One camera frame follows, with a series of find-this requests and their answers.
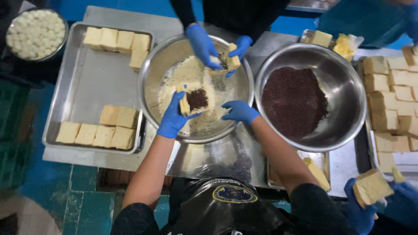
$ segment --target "stainless steel bowl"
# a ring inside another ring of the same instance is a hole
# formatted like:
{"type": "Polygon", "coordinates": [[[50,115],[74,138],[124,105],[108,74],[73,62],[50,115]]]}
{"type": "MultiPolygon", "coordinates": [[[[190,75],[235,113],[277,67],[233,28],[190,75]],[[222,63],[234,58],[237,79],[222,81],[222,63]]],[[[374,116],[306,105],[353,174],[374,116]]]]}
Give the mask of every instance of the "stainless steel bowl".
{"type": "Polygon", "coordinates": [[[262,65],[255,84],[255,101],[261,115],[291,146],[306,152],[327,152],[342,147],[360,131],[366,117],[366,92],[354,68],[325,47],[296,43],[273,53],[262,65]],[[278,132],[264,112],[263,90],[270,73],[281,67],[312,69],[328,98],[329,115],[314,132],[292,141],[278,132]]]}
{"type": "MultiPolygon", "coordinates": [[[[27,9],[27,10],[25,10],[23,12],[29,12],[29,11],[33,11],[33,10],[49,10],[51,12],[57,13],[58,16],[62,19],[62,21],[64,23],[64,26],[65,26],[65,33],[64,33],[64,38],[62,39],[62,42],[59,44],[59,46],[57,47],[57,49],[54,52],[52,52],[51,54],[49,54],[48,56],[46,56],[46,57],[43,57],[43,58],[40,58],[40,59],[29,60],[29,59],[20,58],[16,53],[14,53],[12,51],[12,49],[10,48],[9,45],[6,44],[6,46],[7,46],[8,51],[11,54],[15,55],[16,57],[18,57],[19,59],[22,59],[22,60],[25,60],[25,61],[32,61],[32,62],[43,62],[43,61],[49,60],[52,57],[54,57],[58,53],[58,51],[60,51],[62,49],[62,47],[64,46],[64,44],[65,44],[65,42],[67,41],[67,38],[68,38],[69,27],[68,27],[67,20],[64,19],[64,17],[60,13],[58,13],[58,12],[56,12],[56,11],[50,9],[50,8],[39,8],[39,7],[35,7],[35,8],[27,9]]],[[[8,30],[9,30],[10,27],[13,27],[13,26],[14,26],[14,24],[12,22],[10,24],[10,26],[8,27],[8,30]]]]}
{"type": "MultiPolygon", "coordinates": [[[[228,49],[229,43],[225,40],[215,36],[210,37],[217,51],[226,51],[228,49]]],[[[192,55],[194,55],[194,53],[188,39],[183,34],[179,34],[168,38],[157,45],[148,54],[142,64],[138,77],[138,91],[140,94],[139,103],[147,120],[157,129],[162,118],[158,110],[158,93],[161,88],[163,77],[165,76],[166,71],[173,65],[192,55]]],[[[235,92],[226,91],[232,93],[233,100],[244,100],[249,105],[252,105],[254,100],[254,79],[250,66],[245,59],[242,61],[242,66],[240,66],[230,78],[212,78],[212,80],[213,79],[218,79],[218,81],[221,79],[222,82],[233,85],[235,92]]],[[[222,86],[215,86],[215,90],[221,89],[222,86]]],[[[214,125],[211,125],[211,128],[192,132],[190,135],[185,135],[180,132],[177,139],[184,143],[209,143],[225,137],[231,133],[238,124],[239,122],[219,120],[214,125]]]]}

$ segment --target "stainless steel table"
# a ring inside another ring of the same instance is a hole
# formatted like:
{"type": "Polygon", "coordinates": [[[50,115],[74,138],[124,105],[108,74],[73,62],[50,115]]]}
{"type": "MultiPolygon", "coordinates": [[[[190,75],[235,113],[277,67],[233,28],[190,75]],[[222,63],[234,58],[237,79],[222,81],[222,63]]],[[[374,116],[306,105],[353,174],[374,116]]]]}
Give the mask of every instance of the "stainless steel table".
{"type": "MultiPolygon", "coordinates": [[[[160,43],[170,36],[182,33],[182,25],[175,18],[134,13],[129,11],[87,7],[84,22],[105,25],[114,28],[131,28],[152,31],[155,42],[160,43]]],[[[210,34],[233,42],[237,35],[226,30],[205,26],[210,34]]],[[[296,43],[298,36],[265,32],[246,53],[253,76],[256,77],[264,60],[279,48],[296,43]]],[[[401,51],[359,50],[358,56],[368,55],[401,55],[401,51]]],[[[87,166],[136,171],[144,159],[156,130],[151,125],[145,127],[146,137],[143,150],[132,155],[120,155],[99,152],[80,152],[57,148],[45,148],[43,159],[87,166]]],[[[250,130],[241,124],[235,132],[225,138],[204,145],[175,143],[174,150],[167,166],[166,174],[201,179],[209,176],[229,175],[239,179],[248,179],[253,186],[268,187],[265,175],[265,159],[261,156],[261,146],[250,134],[250,130]]],[[[344,197],[344,185],[351,177],[356,177],[358,160],[368,156],[356,157],[356,146],[350,141],[344,147],[330,152],[331,191],[329,195],[344,197]]]]}

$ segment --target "hand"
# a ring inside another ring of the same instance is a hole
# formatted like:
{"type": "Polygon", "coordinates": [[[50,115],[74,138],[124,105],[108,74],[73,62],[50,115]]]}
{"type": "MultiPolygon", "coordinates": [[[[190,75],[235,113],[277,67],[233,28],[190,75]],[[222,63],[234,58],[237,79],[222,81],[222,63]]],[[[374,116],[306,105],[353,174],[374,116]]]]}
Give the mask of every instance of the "hand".
{"type": "MultiPolygon", "coordinates": [[[[248,47],[252,44],[252,39],[249,36],[240,36],[236,41],[235,44],[237,45],[237,49],[231,51],[228,56],[234,57],[238,56],[240,60],[244,57],[245,52],[247,51],[248,47]]],[[[227,73],[226,77],[230,77],[235,73],[236,69],[227,73]]]]}
{"type": "Polygon", "coordinates": [[[255,108],[250,107],[245,101],[233,100],[228,101],[222,105],[222,108],[229,109],[228,114],[221,117],[222,120],[234,120],[245,122],[251,125],[252,121],[260,115],[255,108]]]}
{"type": "Polygon", "coordinates": [[[221,69],[220,64],[211,62],[209,58],[210,54],[218,57],[219,53],[216,51],[212,39],[208,36],[206,31],[199,24],[193,24],[186,28],[185,33],[194,53],[202,63],[211,69],[221,69]]]}
{"type": "Polygon", "coordinates": [[[198,113],[192,116],[183,117],[180,114],[178,105],[184,95],[184,91],[179,93],[174,92],[173,98],[171,99],[171,102],[163,115],[160,128],[157,130],[157,134],[167,138],[175,138],[177,137],[177,133],[181,130],[181,128],[183,128],[187,120],[200,115],[200,113],[198,113]]]}
{"type": "Polygon", "coordinates": [[[389,185],[395,194],[386,198],[385,215],[410,229],[418,229],[418,192],[408,182],[389,185]]]}
{"type": "Polygon", "coordinates": [[[351,178],[344,187],[344,192],[348,199],[348,212],[346,215],[347,222],[348,225],[356,230],[357,233],[360,235],[366,235],[369,234],[375,224],[374,217],[377,212],[377,207],[375,205],[369,205],[366,206],[366,209],[363,209],[359,205],[353,191],[353,185],[355,182],[356,179],[351,178]]]}

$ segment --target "teal tile floor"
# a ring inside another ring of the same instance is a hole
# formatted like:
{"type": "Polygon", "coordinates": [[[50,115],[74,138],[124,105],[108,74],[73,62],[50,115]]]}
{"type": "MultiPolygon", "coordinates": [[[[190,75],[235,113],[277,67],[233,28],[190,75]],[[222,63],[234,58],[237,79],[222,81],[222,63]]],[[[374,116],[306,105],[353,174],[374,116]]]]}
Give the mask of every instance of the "teal tile floor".
{"type": "MultiPolygon", "coordinates": [[[[197,20],[202,21],[201,0],[192,0],[192,4],[197,20]]],[[[79,21],[83,19],[87,5],[176,17],[169,0],[49,0],[47,4],[67,20],[79,21]]],[[[314,19],[279,17],[272,24],[271,31],[301,35],[305,29],[315,29],[314,19]]],[[[400,49],[410,42],[407,36],[403,36],[389,48],[400,49]]],[[[41,137],[53,93],[54,86],[45,83],[44,89],[33,90],[30,94],[30,100],[37,104],[38,112],[33,122],[31,163],[20,193],[48,210],[65,235],[108,234],[115,198],[122,197],[95,191],[97,168],[42,160],[44,146],[41,137]]],[[[276,206],[290,210],[286,203],[276,203],[276,206]]],[[[168,210],[168,196],[162,196],[155,210],[159,227],[167,223],[168,210]]]]}

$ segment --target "black sleeve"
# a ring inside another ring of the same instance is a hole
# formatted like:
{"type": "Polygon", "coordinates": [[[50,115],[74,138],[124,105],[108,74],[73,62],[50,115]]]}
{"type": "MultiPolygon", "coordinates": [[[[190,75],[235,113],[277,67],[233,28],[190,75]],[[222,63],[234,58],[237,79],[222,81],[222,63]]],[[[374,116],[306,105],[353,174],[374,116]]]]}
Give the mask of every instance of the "black sleeve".
{"type": "Polygon", "coordinates": [[[170,2],[177,16],[180,18],[184,30],[186,30],[187,26],[191,23],[196,22],[191,7],[191,0],[170,0],[170,2]]]}
{"type": "Polygon", "coordinates": [[[251,37],[253,44],[277,17],[283,14],[289,2],[290,0],[271,0],[270,4],[264,6],[259,17],[254,22],[250,35],[248,35],[251,37]]]}
{"type": "Polygon", "coordinates": [[[143,203],[134,203],[120,212],[113,223],[110,234],[155,235],[159,232],[151,208],[143,203]]]}
{"type": "Polygon", "coordinates": [[[314,184],[298,186],[290,196],[297,234],[357,234],[328,194],[314,184]]]}

